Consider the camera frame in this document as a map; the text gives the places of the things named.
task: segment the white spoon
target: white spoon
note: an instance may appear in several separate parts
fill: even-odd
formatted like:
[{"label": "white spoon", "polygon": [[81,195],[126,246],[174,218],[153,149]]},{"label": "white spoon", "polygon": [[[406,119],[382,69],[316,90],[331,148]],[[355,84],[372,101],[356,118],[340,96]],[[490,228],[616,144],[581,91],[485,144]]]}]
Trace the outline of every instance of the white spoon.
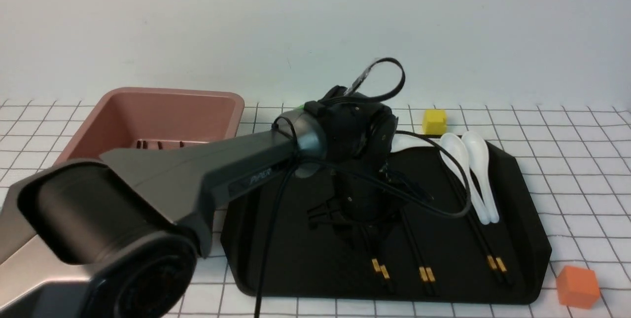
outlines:
[{"label": "white spoon", "polygon": [[469,162],[473,174],[478,178],[480,191],[482,192],[482,200],[487,206],[489,217],[492,223],[500,221],[500,214],[497,212],[493,191],[491,191],[491,183],[489,182],[489,147],[482,136],[476,132],[467,131],[462,135],[462,142],[469,152]]},{"label": "white spoon", "polygon": [[394,134],[392,138],[392,150],[390,150],[390,152],[396,153],[415,147],[433,147],[433,145],[425,142],[423,139],[408,134],[397,133]]},{"label": "white spoon", "polygon": [[[473,204],[473,208],[475,209],[476,214],[478,215],[478,219],[480,223],[486,225],[489,224],[489,214],[487,213],[487,208],[482,203],[482,199],[480,199],[480,195],[478,194],[478,190],[476,190],[475,185],[473,184],[473,179],[471,178],[471,171],[469,170],[469,154],[467,153],[466,147],[464,147],[464,143],[453,133],[445,133],[440,138],[440,145],[453,156],[460,166],[464,170],[464,174],[466,175],[466,181],[469,183],[469,190],[471,192],[471,204]],[[442,161],[449,167],[459,179],[462,184],[464,184],[464,179],[462,179],[462,175],[460,174],[460,170],[456,167],[456,164],[451,161],[443,152],[440,152],[440,157]]]}]

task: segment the chopsticks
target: chopsticks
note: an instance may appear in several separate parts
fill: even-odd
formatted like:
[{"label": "chopsticks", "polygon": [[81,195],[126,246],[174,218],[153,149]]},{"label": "chopsticks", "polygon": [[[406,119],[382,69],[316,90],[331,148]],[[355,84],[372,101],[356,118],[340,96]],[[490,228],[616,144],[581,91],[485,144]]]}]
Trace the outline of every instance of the chopsticks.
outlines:
[{"label": "chopsticks", "polygon": [[392,283],[392,279],[390,278],[390,273],[388,273],[388,269],[385,264],[379,264],[379,260],[377,260],[377,253],[372,248],[372,244],[370,243],[370,235],[368,234],[365,227],[360,227],[361,238],[363,239],[364,246],[366,251],[370,254],[370,261],[372,262],[372,268],[375,271],[375,275],[379,277],[381,284],[384,285],[390,293],[394,293],[394,284]]},{"label": "chopsticks", "polygon": [[[444,174],[449,180],[451,188],[456,193],[456,197],[458,198],[458,201],[461,204],[464,204],[465,194],[463,193],[464,189],[462,188],[462,183],[460,183],[460,181],[455,177],[453,172],[451,172],[451,170],[447,168],[447,166],[442,161],[440,156],[439,156],[439,161],[440,161],[440,165],[442,167]],[[477,189],[474,187],[471,189],[471,191],[477,191]],[[480,228],[480,222],[476,221],[476,219],[473,217],[471,212],[467,213],[466,218],[467,218],[467,221],[469,221],[469,225],[471,226],[471,229],[473,230],[476,240],[478,240],[480,248],[482,249],[482,252],[484,253],[487,264],[489,265],[489,268],[491,268],[491,271],[493,272],[495,279],[499,283],[506,283],[508,285],[513,285],[512,277],[511,275],[509,275],[509,271],[506,268],[506,265],[504,264],[501,257],[498,257],[494,254],[494,253],[497,253],[497,251],[491,248],[491,243],[487,240],[487,238],[483,234],[482,229]]]},{"label": "chopsticks", "polygon": [[419,275],[421,277],[421,281],[424,284],[423,286],[426,289],[428,295],[437,296],[438,287],[436,285],[436,278],[433,274],[432,268],[426,264],[426,260],[423,260],[423,255],[419,250],[419,242],[417,241],[412,231],[408,215],[405,213],[404,208],[401,208],[401,210],[399,210],[399,213],[401,214],[401,223],[403,223],[403,228],[406,234],[405,237],[408,240],[410,250],[412,250],[414,260],[417,262],[417,266],[419,267]]}]

